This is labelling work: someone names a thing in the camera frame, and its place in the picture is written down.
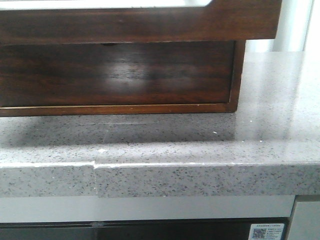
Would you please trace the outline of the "dark appliance under counter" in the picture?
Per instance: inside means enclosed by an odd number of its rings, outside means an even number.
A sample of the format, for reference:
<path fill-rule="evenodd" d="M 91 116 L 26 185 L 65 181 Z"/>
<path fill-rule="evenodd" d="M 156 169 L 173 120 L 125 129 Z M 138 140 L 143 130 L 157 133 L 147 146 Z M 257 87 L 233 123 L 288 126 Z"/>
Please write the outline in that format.
<path fill-rule="evenodd" d="M 286 217 L 1 223 L 2 240 L 248 240 L 251 224 Z"/>

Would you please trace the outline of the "white QR code label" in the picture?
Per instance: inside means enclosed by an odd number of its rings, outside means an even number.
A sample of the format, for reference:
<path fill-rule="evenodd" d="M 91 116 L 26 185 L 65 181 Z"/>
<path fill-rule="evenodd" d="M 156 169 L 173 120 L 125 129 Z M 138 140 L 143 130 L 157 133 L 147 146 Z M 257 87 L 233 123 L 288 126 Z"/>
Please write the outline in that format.
<path fill-rule="evenodd" d="M 281 240 L 284 223 L 251 224 L 248 240 Z"/>

